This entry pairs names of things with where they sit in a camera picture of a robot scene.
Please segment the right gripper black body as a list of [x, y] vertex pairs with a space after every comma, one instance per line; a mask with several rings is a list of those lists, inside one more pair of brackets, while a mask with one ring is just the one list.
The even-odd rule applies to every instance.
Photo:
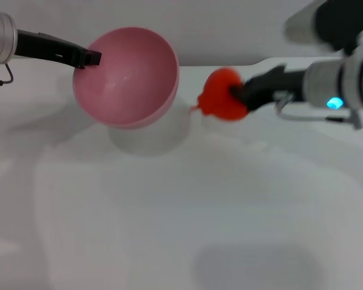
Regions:
[[273, 103], [277, 92], [287, 92], [293, 95], [294, 102], [305, 102], [303, 96], [303, 80], [305, 71], [285, 71], [285, 66], [272, 68], [248, 80], [243, 85], [243, 104], [249, 112]]

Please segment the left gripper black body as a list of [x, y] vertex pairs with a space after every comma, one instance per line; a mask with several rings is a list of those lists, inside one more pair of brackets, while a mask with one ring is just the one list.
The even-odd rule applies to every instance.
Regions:
[[62, 63], [83, 69], [88, 63], [87, 49], [44, 33], [18, 30], [15, 55]]

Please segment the orange toy fruit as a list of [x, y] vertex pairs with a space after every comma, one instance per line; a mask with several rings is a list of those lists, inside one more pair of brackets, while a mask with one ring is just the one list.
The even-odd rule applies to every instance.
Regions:
[[223, 121], [240, 121], [249, 114], [246, 105], [231, 93], [243, 87], [240, 74], [233, 68], [222, 67], [210, 74], [197, 97], [197, 104], [191, 111], [199, 110], [204, 116], [212, 116]]

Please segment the pink plastic bowl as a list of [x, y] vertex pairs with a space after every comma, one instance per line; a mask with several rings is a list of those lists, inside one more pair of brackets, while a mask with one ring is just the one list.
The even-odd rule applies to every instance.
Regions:
[[148, 126], [171, 107], [179, 84], [178, 56], [171, 44], [147, 28], [110, 31], [90, 45], [99, 65], [75, 69], [73, 92], [96, 121], [121, 129]]

